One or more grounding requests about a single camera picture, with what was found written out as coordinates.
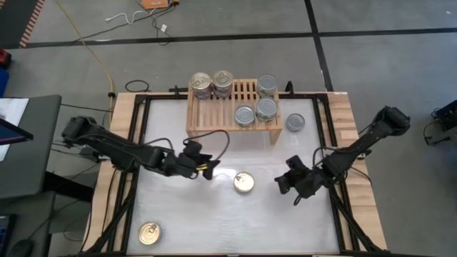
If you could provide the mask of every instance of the computer screen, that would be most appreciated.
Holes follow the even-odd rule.
[[[0,146],[33,139],[34,135],[18,126],[10,124],[8,121],[0,119]]]

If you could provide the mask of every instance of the can lid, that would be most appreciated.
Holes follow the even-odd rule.
[[[255,119],[254,111],[250,106],[239,106],[235,110],[235,120],[238,124],[249,125]]]
[[[228,71],[217,71],[214,74],[214,85],[218,87],[230,86],[233,81],[233,75]]]
[[[299,132],[305,127],[305,118],[300,114],[291,114],[287,117],[286,127],[289,131]]]
[[[258,100],[257,111],[263,115],[273,116],[278,111],[278,106],[273,99],[266,97]]]
[[[205,89],[211,84],[211,78],[208,74],[197,72],[192,75],[190,83],[194,89]]]
[[[151,245],[158,241],[161,235],[160,226],[154,222],[148,222],[140,227],[138,239],[145,245]]]
[[[275,91],[278,87],[276,79],[270,74],[265,74],[261,76],[257,80],[257,85],[264,91]]]
[[[251,174],[242,171],[236,174],[233,184],[238,192],[247,193],[254,187],[254,177]]]

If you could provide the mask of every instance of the orange striped tape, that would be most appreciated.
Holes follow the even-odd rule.
[[[35,24],[38,21],[38,17],[40,16],[41,9],[43,8],[44,0],[38,0],[35,5],[34,12],[30,16],[30,20],[26,26],[24,33],[22,34],[21,40],[19,42],[19,48],[25,48],[29,39],[31,37],[31,32],[34,30]]]

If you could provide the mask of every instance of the gold can lid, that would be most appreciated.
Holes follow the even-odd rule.
[[[145,245],[151,245],[160,239],[161,229],[157,223],[148,222],[140,227],[138,239]]]
[[[238,192],[247,193],[254,187],[254,177],[243,171],[236,174],[233,184]]]

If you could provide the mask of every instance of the orange box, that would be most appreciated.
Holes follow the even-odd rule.
[[[155,8],[166,8],[169,5],[168,0],[141,0],[143,8],[155,9]]]

